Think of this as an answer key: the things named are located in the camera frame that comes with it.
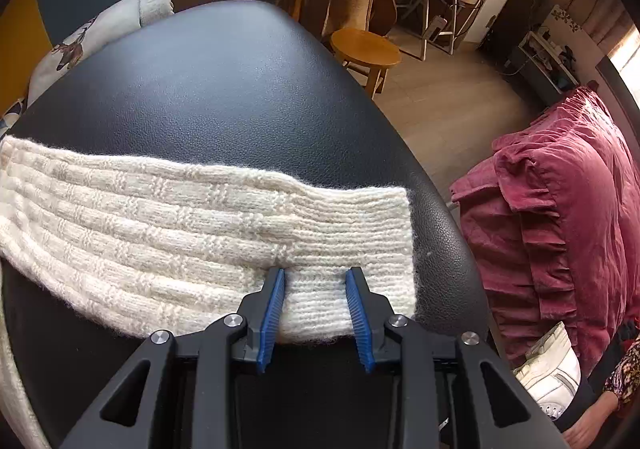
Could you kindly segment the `person's floral sleeve forearm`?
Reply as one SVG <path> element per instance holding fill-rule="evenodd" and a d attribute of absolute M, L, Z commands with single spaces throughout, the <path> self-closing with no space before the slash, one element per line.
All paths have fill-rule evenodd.
<path fill-rule="evenodd" d="M 571 448 L 589 448 L 597 439 L 605 422 L 614 414 L 626 412 L 639 394 L 639 338 L 636 337 L 626 353 L 606 379 L 602 393 L 563 433 Z"/>

